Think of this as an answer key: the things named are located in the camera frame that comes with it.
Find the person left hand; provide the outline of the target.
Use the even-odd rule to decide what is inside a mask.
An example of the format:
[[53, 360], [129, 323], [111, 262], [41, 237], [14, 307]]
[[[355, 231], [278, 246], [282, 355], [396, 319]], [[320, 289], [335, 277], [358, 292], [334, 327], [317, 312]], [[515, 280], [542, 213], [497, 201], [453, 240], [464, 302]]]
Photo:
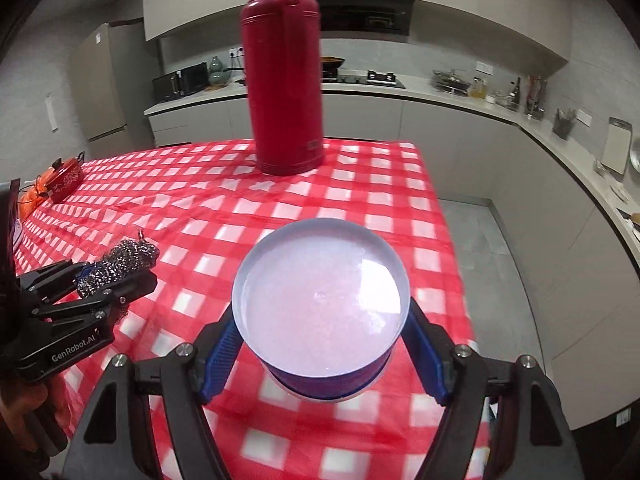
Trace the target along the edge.
[[49, 457], [40, 453], [39, 444], [26, 425], [25, 417], [49, 402], [58, 426], [70, 424], [66, 382], [52, 376], [44, 382], [24, 382], [20, 378], [1, 382], [1, 466], [19, 479], [40, 479], [49, 465]]

